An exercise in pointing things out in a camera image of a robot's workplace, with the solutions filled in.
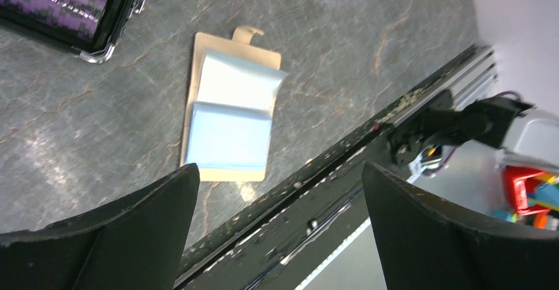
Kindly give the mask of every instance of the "white wall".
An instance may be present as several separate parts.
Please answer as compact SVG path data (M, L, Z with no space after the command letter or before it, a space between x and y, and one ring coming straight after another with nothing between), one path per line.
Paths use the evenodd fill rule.
M504 90L559 115L559 0L475 0Z

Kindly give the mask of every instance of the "black bracket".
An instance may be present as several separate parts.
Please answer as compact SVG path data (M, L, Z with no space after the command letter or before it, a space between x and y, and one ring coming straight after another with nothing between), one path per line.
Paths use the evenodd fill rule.
M451 111L453 104L452 93L449 90L443 90L394 129L388 139L392 159L396 165L405 165L412 162L423 150L422 113L426 111Z
M429 146L460 146L477 140L500 148L514 119L533 107L503 97L476 101L454 111L452 93L444 90L430 100L389 136L396 165L411 163Z

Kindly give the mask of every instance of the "yellow object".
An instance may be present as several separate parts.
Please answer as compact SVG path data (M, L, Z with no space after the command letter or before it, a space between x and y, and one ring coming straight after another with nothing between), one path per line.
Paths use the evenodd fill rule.
M548 208L548 209L555 210L555 211L559 212L559 206L552 206L551 204L547 204L547 203L541 202L539 200L534 200L534 199L530 199L530 198L528 198L528 202L532 202L532 203L537 204L539 206L542 206L544 208Z
M550 173L545 173L541 176L536 177L536 179L544 181L550 185L555 185L557 183L557 176Z

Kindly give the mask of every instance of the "gray marble countertop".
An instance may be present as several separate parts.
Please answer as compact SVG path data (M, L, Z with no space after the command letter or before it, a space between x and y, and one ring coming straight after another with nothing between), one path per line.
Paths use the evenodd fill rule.
M196 32L279 51L262 183L202 183L187 246L477 41L473 0L146 0L89 65L0 30L0 233L91 210L179 165Z

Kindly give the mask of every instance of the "purple poker chip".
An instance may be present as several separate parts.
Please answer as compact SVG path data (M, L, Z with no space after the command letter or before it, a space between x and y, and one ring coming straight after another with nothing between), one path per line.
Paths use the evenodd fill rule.
M91 42L107 0L0 0L2 6Z

